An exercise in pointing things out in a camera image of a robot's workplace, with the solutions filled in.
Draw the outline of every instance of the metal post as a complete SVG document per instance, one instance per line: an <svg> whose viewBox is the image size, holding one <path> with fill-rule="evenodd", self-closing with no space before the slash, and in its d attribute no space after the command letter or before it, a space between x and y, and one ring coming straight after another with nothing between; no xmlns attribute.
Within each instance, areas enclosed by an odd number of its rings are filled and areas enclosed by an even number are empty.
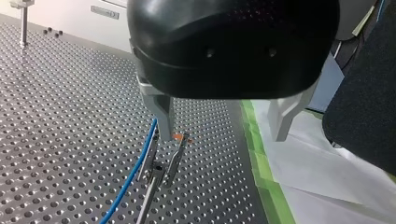
<svg viewBox="0 0 396 224"><path fill-rule="evenodd" d="M27 7L21 8L21 42L22 48L26 47L26 36L27 36Z"/></svg>

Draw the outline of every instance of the metal rod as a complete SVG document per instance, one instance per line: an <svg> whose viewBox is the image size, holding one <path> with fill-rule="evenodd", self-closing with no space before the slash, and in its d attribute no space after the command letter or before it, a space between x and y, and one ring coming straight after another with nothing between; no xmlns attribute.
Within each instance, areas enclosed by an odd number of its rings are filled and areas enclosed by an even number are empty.
<svg viewBox="0 0 396 224"><path fill-rule="evenodd" d="M27 45L27 7L21 9L21 47L24 48Z"/></svg>
<svg viewBox="0 0 396 224"><path fill-rule="evenodd" d="M152 177L151 184L148 186L145 201L143 201L142 209L140 210L139 217L136 224L144 224L148 216L149 207L151 206L152 199L154 198L155 191L158 187L160 178L157 176Z"/></svg>

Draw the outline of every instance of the green tape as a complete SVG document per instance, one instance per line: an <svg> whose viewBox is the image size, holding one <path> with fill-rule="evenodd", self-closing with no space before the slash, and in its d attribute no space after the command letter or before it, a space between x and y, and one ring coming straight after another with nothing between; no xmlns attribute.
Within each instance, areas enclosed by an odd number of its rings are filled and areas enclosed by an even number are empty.
<svg viewBox="0 0 396 224"><path fill-rule="evenodd" d="M274 181L271 173L253 104L249 100L244 100L241 107L252 173L268 222L270 224L295 224L282 188Z"/></svg>

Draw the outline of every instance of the black fabric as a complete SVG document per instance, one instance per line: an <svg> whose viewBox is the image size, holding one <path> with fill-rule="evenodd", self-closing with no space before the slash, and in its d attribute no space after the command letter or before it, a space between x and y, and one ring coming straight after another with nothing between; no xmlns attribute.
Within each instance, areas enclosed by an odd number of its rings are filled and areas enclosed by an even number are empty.
<svg viewBox="0 0 396 224"><path fill-rule="evenodd" d="M332 99L323 130L335 143L396 175L396 1L381 16Z"/></svg>

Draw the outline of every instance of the metal clamp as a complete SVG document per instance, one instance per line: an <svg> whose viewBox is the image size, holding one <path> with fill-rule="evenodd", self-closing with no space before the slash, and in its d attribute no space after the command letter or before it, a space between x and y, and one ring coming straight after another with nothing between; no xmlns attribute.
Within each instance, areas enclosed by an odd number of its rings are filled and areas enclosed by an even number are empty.
<svg viewBox="0 0 396 224"><path fill-rule="evenodd" d="M178 150L172 157L171 162L169 163L168 170L166 171L165 179L163 181L163 187L169 189L172 186L172 182L175 178L178 165L180 164L181 157L183 156L184 149L189 141L190 135L188 133L183 133L183 137L181 139L180 145L178 146Z"/></svg>
<svg viewBox="0 0 396 224"><path fill-rule="evenodd" d="M137 224L145 223L151 202L158 187L163 186L164 188L168 189L172 186L172 182L177 173L178 165L180 164L181 157L183 156L184 149L186 148L190 136L188 133L183 133L178 150L172 156L172 160L167 166L165 175L166 164L154 160L157 153L158 140L160 137L157 127L155 128L154 132L155 133L149 143L148 153L143 160L143 165L137 178L137 181L146 181L146 183L149 183L142 209L140 210L139 217L136 221Z"/></svg>
<svg viewBox="0 0 396 224"><path fill-rule="evenodd" d="M148 191L146 192L145 201L143 201L142 209L140 210L139 217L137 218L137 224L144 224L151 206L154 194L158 187L161 185L163 175L165 173L164 167L161 163L154 162L153 170L151 174L150 184L148 185Z"/></svg>
<svg viewBox="0 0 396 224"><path fill-rule="evenodd" d="M149 182L149 178L153 170L155 155L157 154L159 139L160 139L160 132L158 131L158 126L156 126L154 130L154 135L152 136L148 146L148 153L146 154L146 157L143 160L142 168L140 168L139 175L137 176L136 179L138 182L141 182L142 180L145 181L146 183Z"/></svg>

